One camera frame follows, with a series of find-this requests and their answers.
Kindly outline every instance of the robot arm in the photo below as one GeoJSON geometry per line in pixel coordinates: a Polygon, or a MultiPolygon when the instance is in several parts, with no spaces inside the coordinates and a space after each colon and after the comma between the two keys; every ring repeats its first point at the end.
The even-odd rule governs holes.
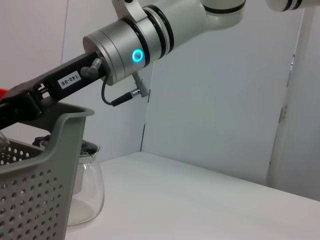
{"type": "Polygon", "coordinates": [[[83,39],[110,72],[109,86],[206,31],[236,25],[246,0],[159,0],[143,8],[138,0],[112,2],[119,20],[83,39]]]}
{"type": "MultiPolygon", "coordinates": [[[[148,95],[138,71],[178,46],[207,32],[230,28],[243,17],[246,0],[159,0],[141,7],[138,0],[112,0],[119,20],[85,36],[85,54],[10,89],[0,100],[0,130],[41,117],[52,105],[103,80],[102,100],[112,106],[148,95]],[[113,102],[104,89],[133,75],[137,89],[113,102]]],[[[276,11],[320,5],[320,0],[267,0],[276,11]]]]}
{"type": "Polygon", "coordinates": [[[320,5],[320,0],[266,0],[268,6],[278,12],[304,9],[320,5]]]}

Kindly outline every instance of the gray plastic basket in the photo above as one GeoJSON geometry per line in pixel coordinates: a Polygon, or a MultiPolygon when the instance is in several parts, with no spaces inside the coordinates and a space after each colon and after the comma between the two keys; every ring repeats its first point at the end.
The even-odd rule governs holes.
{"type": "Polygon", "coordinates": [[[24,122],[51,133],[45,150],[9,139],[0,155],[0,240],[65,238],[86,116],[93,114],[59,103],[24,122]]]}

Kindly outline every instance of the white table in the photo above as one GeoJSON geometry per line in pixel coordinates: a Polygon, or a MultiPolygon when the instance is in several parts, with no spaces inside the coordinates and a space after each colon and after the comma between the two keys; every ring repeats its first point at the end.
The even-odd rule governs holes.
{"type": "Polygon", "coordinates": [[[101,166],[103,210],[66,240],[320,240],[320,202],[143,152],[101,166]]]}

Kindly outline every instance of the label sticker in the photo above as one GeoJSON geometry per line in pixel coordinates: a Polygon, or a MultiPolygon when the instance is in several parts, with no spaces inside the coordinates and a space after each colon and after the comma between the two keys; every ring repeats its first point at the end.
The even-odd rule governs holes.
{"type": "Polygon", "coordinates": [[[81,77],[79,73],[77,71],[74,71],[68,76],[65,76],[64,78],[61,78],[60,80],[58,80],[58,83],[62,89],[65,89],[80,80],[81,80],[81,77]]]}

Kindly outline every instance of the white wall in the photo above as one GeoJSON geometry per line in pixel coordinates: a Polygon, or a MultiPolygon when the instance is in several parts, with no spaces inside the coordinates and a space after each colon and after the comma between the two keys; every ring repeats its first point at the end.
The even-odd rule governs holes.
{"type": "Polygon", "coordinates": [[[306,9],[304,18],[271,186],[320,201],[320,8],[306,9]]]}
{"type": "MultiPolygon", "coordinates": [[[[67,0],[0,1],[0,88],[10,89],[61,64],[67,0]]],[[[45,131],[15,124],[6,136],[32,143],[45,131]]]]}
{"type": "MultiPolygon", "coordinates": [[[[141,5],[151,0],[140,1],[141,5]]],[[[69,0],[63,48],[63,62],[84,53],[84,36],[117,20],[111,0],[69,0]]],[[[141,71],[149,85],[153,66],[141,71]]],[[[105,105],[101,100],[102,81],[76,92],[64,102],[84,106],[95,111],[88,117],[84,139],[101,145],[97,159],[100,161],[140,151],[145,123],[147,97],[137,97],[117,107],[105,105]]],[[[112,87],[106,88],[107,100],[114,100],[135,89],[135,82],[128,77],[112,87]]]]}
{"type": "Polygon", "coordinates": [[[265,184],[301,16],[248,1],[156,62],[142,150],[265,184]]]}

